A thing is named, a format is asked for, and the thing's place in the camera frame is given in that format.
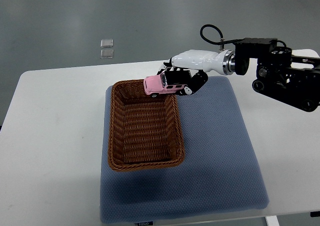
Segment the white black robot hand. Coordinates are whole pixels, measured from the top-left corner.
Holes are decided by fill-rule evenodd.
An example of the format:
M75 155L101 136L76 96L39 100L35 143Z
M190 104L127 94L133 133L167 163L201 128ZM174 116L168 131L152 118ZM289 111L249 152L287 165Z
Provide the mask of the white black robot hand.
M183 89L176 92L177 95L192 95L197 92L207 81L207 73L216 71L221 75L231 75L235 72L235 53L223 50L220 53L189 50L171 57L163 62L157 74L163 71L196 70Z

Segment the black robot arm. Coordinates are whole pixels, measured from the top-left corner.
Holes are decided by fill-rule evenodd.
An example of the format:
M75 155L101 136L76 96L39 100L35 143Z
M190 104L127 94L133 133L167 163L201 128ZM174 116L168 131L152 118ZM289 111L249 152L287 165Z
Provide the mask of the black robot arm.
M235 55L227 60L228 72L245 75L250 59L256 59L256 79L252 88L257 93L306 112L319 106L319 58L294 56L292 49L276 38L226 41L221 30L211 24L201 27L200 37L221 49L225 44L234 44Z

